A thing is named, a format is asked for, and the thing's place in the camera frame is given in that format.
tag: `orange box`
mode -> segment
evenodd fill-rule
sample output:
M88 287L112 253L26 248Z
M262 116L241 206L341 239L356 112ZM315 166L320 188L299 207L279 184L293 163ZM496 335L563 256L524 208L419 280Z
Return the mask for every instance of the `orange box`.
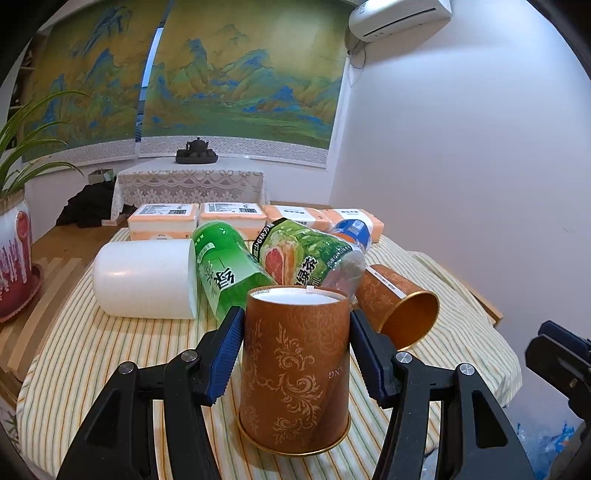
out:
M146 203L127 220L132 240L190 238L197 228L197 203Z
M361 220L368 226L371 241L374 243L379 242L382 233L384 233L384 224L361 208L333 208L321 210L321 212L333 222L333 227L341 220Z
M256 203L202 203L199 225L216 220L232 225L244 240L256 240L267 224L267 216Z
M261 208L267 215L269 223L280 218L288 218L320 232L328 232L332 228L330 219L315 208L291 207L287 205L263 205Z

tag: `white label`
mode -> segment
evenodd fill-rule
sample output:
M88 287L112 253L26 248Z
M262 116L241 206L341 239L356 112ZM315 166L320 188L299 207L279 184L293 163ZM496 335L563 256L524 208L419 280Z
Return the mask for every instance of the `white label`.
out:
M390 290L392 290L394 295L396 295L399 299L402 300L402 299L406 298L406 294L402 290L400 290L400 288L398 288L396 285L394 285L392 282L390 282L386 277L384 277L381 273L376 272L371 267L365 267L365 269L369 273L371 273L375 278L377 278L380 282L382 282L384 285L386 285Z
M193 205L183 203L150 203L144 205L136 215L191 215Z
M275 205L279 210L281 216L289 218L294 222L300 223L301 225L311 226L314 225L316 219L308 213L303 207L288 207L285 205Z
M335 212L339 212L343 220L361 220L368 226L369 233L374 231L374 223L361 210L355 208L335 208Z
M205 211L207 213L262 213L256 203L206 203Z
M203 256L205 255L205 253L208 250L211 250L212 248L216 248L216 246L209 242L207 245L205 245L205 247L203 247L203 249L199 252L199 255L197 256L197 264L201 263L201 260L203 260Z

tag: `brown paper cup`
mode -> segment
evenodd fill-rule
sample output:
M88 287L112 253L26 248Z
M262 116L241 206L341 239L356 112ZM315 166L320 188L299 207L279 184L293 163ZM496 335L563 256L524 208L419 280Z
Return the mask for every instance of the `brown paper cup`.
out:
M428 334L439 313L437 295L384 265L366 268L355 296L373 329L399 350Z
M348 298L308 290L331 303L301 304L311 297L295 286L255 288L246 300L238 425L255 446L280 455L322 453L350 425Z

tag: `mountain painting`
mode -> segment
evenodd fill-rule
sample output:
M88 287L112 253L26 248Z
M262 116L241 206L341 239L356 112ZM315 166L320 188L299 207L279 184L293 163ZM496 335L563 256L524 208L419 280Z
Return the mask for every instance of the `mountain painting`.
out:
M106 0L56 24L39 58L28 99L59 90L91 95L60 97L40 109L24 132L56 120L44 131L68 146L32 151L26 160L100 142L134 138L148 52L167 0Z
M142 136L328 148L352 10L340 0L176 0L154 60Z

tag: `metal screw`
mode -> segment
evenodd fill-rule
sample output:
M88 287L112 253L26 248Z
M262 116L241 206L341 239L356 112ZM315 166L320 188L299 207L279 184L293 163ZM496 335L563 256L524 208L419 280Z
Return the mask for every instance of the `metal screw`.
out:
M123 375L127 375L129 373L131 373L132 371L134 371L134 363L133 362L123 362L120 366L119 366L119 373L123 374Z
M408 352L398 352L396 354L396 360L402 364L409 364L413 360L413 356Z
M197 354L197 352L195 350L185 350L183 353L181 353L181 360L183 362L192 362L198 356L199 355Z
M474 372L476 370L474 369L473 366L471 366L470 364L461 364L460 365L460 372L462 372L464 375L474 375Z

